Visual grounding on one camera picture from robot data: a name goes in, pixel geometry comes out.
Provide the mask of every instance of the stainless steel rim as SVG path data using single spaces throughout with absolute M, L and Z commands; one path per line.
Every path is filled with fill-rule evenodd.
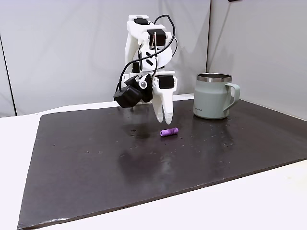
M 232 76 L 223 73 L 201 73 L 197 75 L 196 79 L 198 81 L 205 81 L 205 82 L 230 82 Z

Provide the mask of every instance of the black cable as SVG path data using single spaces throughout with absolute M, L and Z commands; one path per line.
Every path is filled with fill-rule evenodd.
M 5 65 L 5 69 L 6 69 L 6 74 L 7 74 L 7 76 L 8 76 L 8 82 L 9 82 L 9 88 L 10 88 L 11 97 L 12 97 L 12 102 L 13 102 L 13 108 L 14 108 L 15 116 L 17 116 L 17 110 L 16 110 L 15 100 L 14 100 L 14 96 L 13 96 L 13 91 L 12 91 L 12 86 L 11 86 L 11 80 L 10 80 L 10 77 L 9 77 L 9 71 L 8 71 L 8 67 L 7 67 L 7 65 L 6 65 L 6 59 L 5 59 L 5 55 L 4 55 L 4 49 L 3 49 L 3 44 L 2 44 L 1 35 L 0 35 L 0 43 L 1 43 L 2 53 L 3 53 L 3 59 L 4 59 L 4 65 Z
M 119 83 L 118 83 L 117 86 L 116 86 L 115 92 L 117 92 L 118 88 L 119 88 Z
M 169 22 L 172 24 L 172 27 L 173 27 L 173 36 L 172 36 L 170 42 L 163 49 L 161 49 L 160 51 L 158 51 L 158 52 L 156 52 L 154 54 L 151 54 L 151 55 L 149 55 L 147 57 L 142 57 L 142 58 L 139 58 L 139 59 L 132 60 L 132 61 L 128 62 L 128 64 L 123 69 L 123 71 L 122 71 L 122 73 L 120 75 L 120 78 L 119 78 L 118 88 L 119 88 L 120 92 L 121 92 L 121 81 L 122 81 L 123 75 L 124 75 L 124 73 L 125 73 L 125 71 L 126 71 L 126 69 L 128 68 L 129 65 L 131 65 L 134 62 L 138 62 L 138 61 L 142 61 L 142 60 L 145 60 L 145 59 L 148 59 L 148 58 L 152 58 L 153 56 L 156 56 L 156 55 L 162 53 L 163 51 L 165 51 L 172 44 L 172 41 L 174 40 L 174 37 L 175 37 L 175 25 L 174 25 L 172 19 L 170 18 L 170 16 L 168 14 L 161 15 L 161 16 L 159 16 L 159 17 L 157 17 L 155 19 L 154 23 L 156 23 L 157 20 L 159 20 L 160 18 L 164 18 L 164 17 L 167 17 L 169 19 Z
M 175 55 L 175 53 L 176 53 L 176 51 L 177 51 L 177 48 L 178 48 L 178 41 L 177 41 L 177 39 L 176 39 L 175 37 L 174 37 L 174 39 L 175 39 L 175 41 L 176 41 L 176 49 L 175 49 L 175 51 L 174 51 L 172 57 Z

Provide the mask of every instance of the mug handle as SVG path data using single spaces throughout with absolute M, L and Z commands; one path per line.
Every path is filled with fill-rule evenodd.
M 234 88 L 235 90 L 235 96 L 234 96 L 234 101 L 229 105 L 227 106 L 223 111 L 226 111 L 228 109 L 230 109 L 232 106 L 234 106 L 235 104 L 237 104 L 237 102 L 240 100 L 240 86 L 236 85 L 236 84 L 232 84 L 232 83 L 228 83 L 228 84 L 225 84 L 226 86 L 230 86 L 232 88 Z

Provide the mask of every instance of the white table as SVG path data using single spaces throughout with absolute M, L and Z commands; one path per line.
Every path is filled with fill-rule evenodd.
M 192 99 L 192 94 L 174 100 Z M 116 102 L 65 106 L 0 119 L 2 230 L 15 230 L 31 154 L 43 114 L 116 107 Z M 307 229 L 307 161 L 143 205 L 46 227 L 91 229 Z

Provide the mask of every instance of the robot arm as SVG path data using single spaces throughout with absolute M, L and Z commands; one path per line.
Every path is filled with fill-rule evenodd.
M 134 62 L 133 57 L 136 53 L 140 60 L 133 63 L 133 69 L 129 74 L 123 75 L 114 99 L 121 107 L 133 107 L 140 100 L 151 100 L 157 120 L 163 121 L 163 110 L 166 123 L 170 124 L 177 78 L 174 71 L 160 71 L 159 68 L 165 66 L 172 58 L 169 43 L 173 37 L 163 25 L 155 25 L 149 22 L 148 18 L 146 15 L 129 16 L 125 49 L 126 67 Z M 157 52 L 157 46 L 164 46 L 166 49 Z

